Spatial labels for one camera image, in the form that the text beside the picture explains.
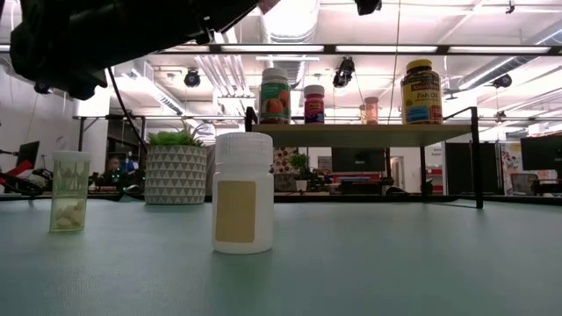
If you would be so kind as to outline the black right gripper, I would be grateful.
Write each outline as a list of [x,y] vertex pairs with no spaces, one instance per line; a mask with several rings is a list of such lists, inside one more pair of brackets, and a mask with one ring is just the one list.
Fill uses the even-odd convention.
[[382,0],[354,0],[354,2],[359,16],[372,14],[382,8]]

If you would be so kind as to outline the yellow-capped fish oil bottle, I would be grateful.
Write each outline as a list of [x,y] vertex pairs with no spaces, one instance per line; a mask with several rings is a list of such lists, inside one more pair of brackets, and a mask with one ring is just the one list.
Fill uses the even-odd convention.
[[402,123],[443,123],[441,77],[428,59],[418,59],[407,64],[406,75],[400,81],[402,96]]

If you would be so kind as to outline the pink translucent pill vial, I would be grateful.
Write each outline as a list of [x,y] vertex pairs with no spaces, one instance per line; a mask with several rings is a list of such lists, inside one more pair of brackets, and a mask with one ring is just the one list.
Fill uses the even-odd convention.
[[378,123],[378,98],[367,97],[364,100],[364,123],[376,125]]

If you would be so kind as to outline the pink-label white-capped bottle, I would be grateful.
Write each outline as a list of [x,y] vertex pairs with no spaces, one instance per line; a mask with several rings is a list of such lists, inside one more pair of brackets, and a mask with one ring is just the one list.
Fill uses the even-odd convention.
[[325,90],[321,85],[307,85],[304,88],[304,120],[306,124],[323,124]]

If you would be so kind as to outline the green orange-fruit gummy bottle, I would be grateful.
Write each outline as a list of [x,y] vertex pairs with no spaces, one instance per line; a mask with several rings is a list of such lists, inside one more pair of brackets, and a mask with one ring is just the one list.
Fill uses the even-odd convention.
[[291,85],[282,68],[267,68],[262,72],[259,95],[261,124],[288,125],[291,121]]

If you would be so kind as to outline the white bottle with yellow label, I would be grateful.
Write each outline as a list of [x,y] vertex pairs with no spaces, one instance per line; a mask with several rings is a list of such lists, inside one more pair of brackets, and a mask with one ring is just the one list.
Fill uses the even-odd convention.
[[257,254],[274,239],[273,140],[264,133],[226,133],[215,144],[213,248]]

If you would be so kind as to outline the green translucent pill vial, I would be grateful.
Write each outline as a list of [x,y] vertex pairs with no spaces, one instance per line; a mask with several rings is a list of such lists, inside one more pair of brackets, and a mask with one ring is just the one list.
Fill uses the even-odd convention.
[[53,154],[54,178],[50,232],[82,231],[85,226],[91,157],[89,153],[57,151]]

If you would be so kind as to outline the wooden shelf with black legs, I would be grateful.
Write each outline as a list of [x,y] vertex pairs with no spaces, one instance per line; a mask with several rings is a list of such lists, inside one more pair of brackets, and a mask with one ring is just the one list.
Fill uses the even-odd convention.
[[265,133],[272,137],[275,147],[393,147],[419,149],[421,200],[430,201],[427,193],[427,162],[425,148],[446,140],[470,134],[472,188],[475,208],[484,206],[483,171],[480,157],[479,114],[476,106],[463,109],[471,114],[468,125],[276,125],[259,123],[255,110],[245,111],[244,130]]

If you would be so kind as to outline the small background potted plant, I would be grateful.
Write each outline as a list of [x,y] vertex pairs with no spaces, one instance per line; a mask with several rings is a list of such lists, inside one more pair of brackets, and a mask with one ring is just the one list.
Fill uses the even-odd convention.
[[294,154],[290,157],[289,163],[298,172],[298,175],[295,177],[297,191],[305,192],[308,186],[310,173],[308,168],[308,156],[306,154]]

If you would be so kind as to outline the floral pattern panel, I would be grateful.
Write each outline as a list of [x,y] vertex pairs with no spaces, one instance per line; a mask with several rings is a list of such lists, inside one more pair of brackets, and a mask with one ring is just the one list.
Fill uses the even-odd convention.
[[274,147],[272,165],[274,174],[296,174],[297,170],[290,164],[290,159],[298,152],[296,147]]

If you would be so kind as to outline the black partition panel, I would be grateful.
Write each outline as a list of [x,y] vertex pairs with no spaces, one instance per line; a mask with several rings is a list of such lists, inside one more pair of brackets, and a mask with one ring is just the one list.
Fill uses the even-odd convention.
[[[469,143],[445,144],[446,173],[450,195],[473,194],[472,151]],[[496,146],[494,143],[480,144],[480,160],[485,195],[502,193]]]

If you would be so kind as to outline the black computer monitor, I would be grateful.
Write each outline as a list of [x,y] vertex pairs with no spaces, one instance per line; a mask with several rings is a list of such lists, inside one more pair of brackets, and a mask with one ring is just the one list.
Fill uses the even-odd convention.
[[40,148],[40,142],[34,141],[22,144],[18,150],[17,166],[22,163],[26,164],[28,167],[33,169],[37,160],[38,152]]
[[524,170],[556,170],[562,176],[562,135],[520,139]]

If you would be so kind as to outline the succulent in patterned white pot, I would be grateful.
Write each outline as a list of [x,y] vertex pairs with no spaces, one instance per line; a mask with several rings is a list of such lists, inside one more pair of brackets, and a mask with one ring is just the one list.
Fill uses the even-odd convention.
[[199,126],[148,136],[144,199],[148,205],[198,205],[205,202],[207,149]]

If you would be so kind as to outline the green table mat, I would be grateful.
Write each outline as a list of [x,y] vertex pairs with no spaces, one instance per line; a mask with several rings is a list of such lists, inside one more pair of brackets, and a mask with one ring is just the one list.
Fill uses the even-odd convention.
[[278,204],[258,255],[213,250],[208,204],[49,217],[0,203],[0,316],[562,316],[562,206]]

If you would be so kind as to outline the black storage rack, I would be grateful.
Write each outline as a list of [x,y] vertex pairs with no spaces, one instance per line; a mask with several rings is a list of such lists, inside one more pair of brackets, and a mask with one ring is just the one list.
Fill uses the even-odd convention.
[[125,186],[122,192],[141,192],[144,189],[145,153],[136,138],[136,126],[123,116],[110,114],[106,141],[106,165],[113,157],[120,160],[120,167],[126,171]]

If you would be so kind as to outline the person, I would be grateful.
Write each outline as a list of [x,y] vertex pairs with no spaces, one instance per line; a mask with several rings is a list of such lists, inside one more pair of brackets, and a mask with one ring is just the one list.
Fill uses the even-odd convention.
[[103,186],[115,187],[116,190],[119,191],[124,189],[126,171],[120,167],[120,160],[117,157],[113,157],[109,160],[102,178]]

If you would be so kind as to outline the black overhead frame bar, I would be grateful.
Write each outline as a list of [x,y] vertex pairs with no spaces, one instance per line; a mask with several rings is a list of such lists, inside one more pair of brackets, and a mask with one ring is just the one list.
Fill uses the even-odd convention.
[[467,55],[467,56],[562,56],[555,46],[424,46],[335,44],[211,44],[181,45],[156,54],[253,54],[253,55]]

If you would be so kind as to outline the black wall screen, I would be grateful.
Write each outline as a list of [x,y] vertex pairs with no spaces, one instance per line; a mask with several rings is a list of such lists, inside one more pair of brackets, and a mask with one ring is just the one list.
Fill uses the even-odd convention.
[[385,150],[382,148],[332,147],[334,172],[382,172],[385,171]]

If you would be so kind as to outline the black aluminium table frame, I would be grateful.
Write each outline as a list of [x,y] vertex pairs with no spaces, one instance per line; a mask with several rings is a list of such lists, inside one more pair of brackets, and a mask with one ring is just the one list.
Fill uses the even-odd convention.
[[[113,202],[144,201],[142,195],[126,195],[123,193],[95,193],[88,199],[108,200]],[[450,196],[377,196],[377,195],[292,195],[289,193],[276,194],[275,203],[452,203],[460,200],[474,201],[470,195]],[[528,205],[551,205],[562,207],[562,197],[532,197],[532,196],[484,196],[485,202],[517,203]]]

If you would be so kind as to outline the colourful wall poster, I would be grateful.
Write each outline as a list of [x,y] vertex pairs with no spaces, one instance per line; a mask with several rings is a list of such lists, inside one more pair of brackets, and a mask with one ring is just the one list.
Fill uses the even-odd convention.
[[522,150],[519,142],[500,144],[503,189],[507,196],[513,194],[511,176],[522,173]]

